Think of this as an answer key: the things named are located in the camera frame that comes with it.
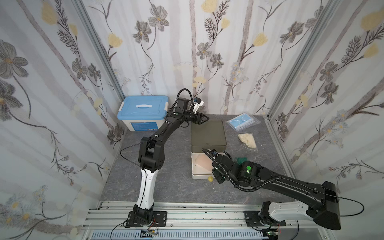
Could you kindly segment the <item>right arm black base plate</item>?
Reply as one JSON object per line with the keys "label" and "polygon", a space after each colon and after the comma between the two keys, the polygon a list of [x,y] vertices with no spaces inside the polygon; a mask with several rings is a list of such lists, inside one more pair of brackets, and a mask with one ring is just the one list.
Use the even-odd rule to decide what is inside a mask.
{"label": "right arm black base plate", "polygon": [[285,221],[277,222],[270,217],[261,217],[259,211],[244,211],[244,218],[248,227],[285,227],[287,224]]}

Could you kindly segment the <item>white drawer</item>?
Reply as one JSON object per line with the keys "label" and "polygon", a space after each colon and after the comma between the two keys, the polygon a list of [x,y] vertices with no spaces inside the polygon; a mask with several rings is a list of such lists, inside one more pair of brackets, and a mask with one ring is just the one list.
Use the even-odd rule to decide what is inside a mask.
{"label": "white drawer", "polygon": [[196,165],[195,160],[199,155],[205,155],[204,153],[191,153],[192,157],[192,178],[194,180],[204,180],[208,179],[208,177],[213,177],[213,169],[212,171],[207,171],[204,168],[201,168],[200,166]]}

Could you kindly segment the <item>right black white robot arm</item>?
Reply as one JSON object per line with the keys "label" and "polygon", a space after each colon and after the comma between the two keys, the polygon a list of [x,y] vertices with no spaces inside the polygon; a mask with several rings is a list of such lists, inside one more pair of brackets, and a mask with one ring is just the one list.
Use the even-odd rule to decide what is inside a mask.
{"label": "right black white robot arm", "polygon": [[308,206],[305,214],[317,225],[339,231],[341,215],[336,185],[331,182],[313,184],[278,174],[260,164],[236,163],[227,155],[207,153],[213,162],[213,174],[219,184],[229,181],[242,192],[266,189],[288,196]]}

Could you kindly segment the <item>beige pink sponge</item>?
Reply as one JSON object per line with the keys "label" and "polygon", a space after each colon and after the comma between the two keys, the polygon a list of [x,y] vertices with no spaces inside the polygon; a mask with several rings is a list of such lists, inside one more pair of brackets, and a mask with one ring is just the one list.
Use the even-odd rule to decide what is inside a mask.
{"label": "beige pink sponge", "polygon": [[207,157],[206,155],[199,155],[195,160],[196,165],[200,166],[201,168],[204,168],[207,171],[212,171],[213,161]]}

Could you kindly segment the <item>green scouring sponge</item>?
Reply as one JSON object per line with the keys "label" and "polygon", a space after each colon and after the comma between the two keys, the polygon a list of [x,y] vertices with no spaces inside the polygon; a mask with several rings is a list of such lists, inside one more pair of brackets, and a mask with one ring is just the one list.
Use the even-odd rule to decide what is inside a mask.
{"label": "green scouring sponge", "polygon": [[236,162],[238,165],[242,165],[244,162],[247,162],[248,159],[246,157],[236,158]]}

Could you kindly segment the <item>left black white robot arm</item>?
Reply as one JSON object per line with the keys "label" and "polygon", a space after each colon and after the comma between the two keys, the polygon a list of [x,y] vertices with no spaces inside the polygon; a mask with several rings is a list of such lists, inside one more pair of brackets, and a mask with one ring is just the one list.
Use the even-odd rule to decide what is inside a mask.
{"label": "left black white robot arm", "polygon": [[154,190],[159,170],[165,161],[165,143],[183,123],[201,125],[209,117],[199,112],[204,105],[200,98],[188,100],[177,98],[165,115],[165,122],[150,137],[142,138],[139,150],[141,186],[139,198],[133,207],[134,217],[141,224],[148,225],[154,218]]}

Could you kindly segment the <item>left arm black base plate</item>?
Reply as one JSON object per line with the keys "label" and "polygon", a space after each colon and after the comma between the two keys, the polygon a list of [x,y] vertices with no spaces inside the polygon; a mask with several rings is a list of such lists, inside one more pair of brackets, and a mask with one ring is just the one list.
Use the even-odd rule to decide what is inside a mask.
{"label": "left arm black base plate", "polygon": [[125,228],[139,228],[139,227],[166,227],[168,220],[167,211],[154,211],[152,217],[149,217],[149,221],[140,219],[134,214],[129,212],[126,222],[124,223]]}

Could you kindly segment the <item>olive green drawer cabinet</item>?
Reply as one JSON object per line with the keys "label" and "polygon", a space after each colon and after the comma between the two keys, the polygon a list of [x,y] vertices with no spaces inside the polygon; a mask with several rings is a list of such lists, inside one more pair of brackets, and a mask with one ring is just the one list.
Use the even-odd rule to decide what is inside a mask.
{"label": "olive green drawer cabinet", "polygon": [[227,148],[227,139],[222,120],[209,120],[201,125],[192,124],[191,152],[203,153],[202,149],[223,152]]}

